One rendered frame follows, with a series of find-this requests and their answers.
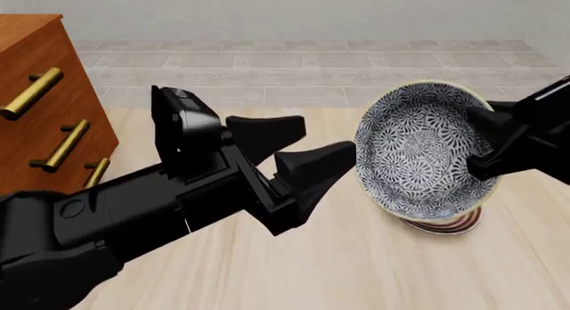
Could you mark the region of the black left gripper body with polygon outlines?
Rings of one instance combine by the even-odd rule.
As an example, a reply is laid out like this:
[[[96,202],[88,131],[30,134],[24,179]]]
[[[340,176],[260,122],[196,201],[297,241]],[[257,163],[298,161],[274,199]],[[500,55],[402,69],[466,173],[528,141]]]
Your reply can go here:
[[[237,165],[245,197],[239,202],[260,224],[274,236],[295,229],[306,222],[301,216],[301,201],[291,186],[278,175],[269,179],[247,157],[230,130],[222,133],[224,156]]]

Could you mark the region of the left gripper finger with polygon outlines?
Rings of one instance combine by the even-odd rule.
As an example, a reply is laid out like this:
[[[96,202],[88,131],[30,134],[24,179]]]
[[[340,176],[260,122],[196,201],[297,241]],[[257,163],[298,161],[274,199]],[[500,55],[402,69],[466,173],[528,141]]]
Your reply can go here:
[[[274,154],[275,178],[294,200],[289,206],[293,224],[306,223],[322,197],[354,167],[355,153],[355,144],[343,141],[310,151]]]
[[[260,164],[275,152],[285,149],[306,136],[301,116],[278,118],[227,117],[226,127],[252,164]]]

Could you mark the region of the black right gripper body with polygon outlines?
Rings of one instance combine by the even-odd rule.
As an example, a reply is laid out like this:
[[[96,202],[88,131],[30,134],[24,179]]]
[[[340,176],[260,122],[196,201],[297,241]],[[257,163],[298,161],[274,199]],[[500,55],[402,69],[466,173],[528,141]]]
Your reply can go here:
[[[514,110],[515,102],[489,101],[494,111],[511,114]],[[495,151],[499,159],[503,159],[513,169],[513,173],[526,170],[543,171],[544,165],[540,157],[542,149],[537,139],[533,139],[532,129],[529,125],[524,125],[516,119],[511,119],[510,125],[511,146],[507,151]]]

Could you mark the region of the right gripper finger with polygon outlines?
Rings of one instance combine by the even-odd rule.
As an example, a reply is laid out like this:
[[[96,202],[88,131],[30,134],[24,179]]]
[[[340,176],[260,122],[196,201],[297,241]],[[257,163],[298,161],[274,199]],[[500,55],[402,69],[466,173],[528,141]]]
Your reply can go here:
[[[495,151],[490,151],[482,157],[472,155],[466,162],[468,172],[480,181],[513,173],[512,167],[503,159],[499,159]]]
[[[511,146],[511,114],[470,107],[467,109],[468,122],[495,151],[507,151]]]

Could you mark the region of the black white patterned bowl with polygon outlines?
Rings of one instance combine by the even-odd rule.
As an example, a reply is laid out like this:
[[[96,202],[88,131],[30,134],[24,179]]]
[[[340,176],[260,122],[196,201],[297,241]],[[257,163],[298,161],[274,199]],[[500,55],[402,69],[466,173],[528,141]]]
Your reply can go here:
[[[443,221],[480,208],[500,178],[480,181],[467,159],[490,144],[468,122],[471,107],[492,107],[468,88],[420,80],[381,95],[354,133],[356,174],[387,213],[417,222]]]

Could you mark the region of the wooden cabinet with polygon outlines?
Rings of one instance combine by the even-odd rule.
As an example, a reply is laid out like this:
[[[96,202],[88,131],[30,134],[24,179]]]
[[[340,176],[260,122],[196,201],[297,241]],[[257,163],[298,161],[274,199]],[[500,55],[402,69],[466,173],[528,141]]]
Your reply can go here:
[[[0,14],[0,108],[30,85],[29,74],[51,68],[63,79],[16,121],[0,116],[0,194],[84,188],[85,163],[110,158],[118,146],[111,124],[59,14]],[[55,173],[30,167],[65,138],[60,127],[87,119],[91,126]]]

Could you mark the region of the plate with red rings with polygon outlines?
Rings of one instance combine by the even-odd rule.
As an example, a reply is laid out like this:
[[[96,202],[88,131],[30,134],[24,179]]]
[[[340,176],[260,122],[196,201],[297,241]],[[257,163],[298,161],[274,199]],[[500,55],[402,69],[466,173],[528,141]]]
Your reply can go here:
[[[401,218],[405,224],[419,229],[422,232],[442,235],[456,235],[464,234],[475,229],[483,218],[483,210],[481,207],[472,210],[471,212],[454,218],[433,221],[433,222],[418,222],[409,221]]]

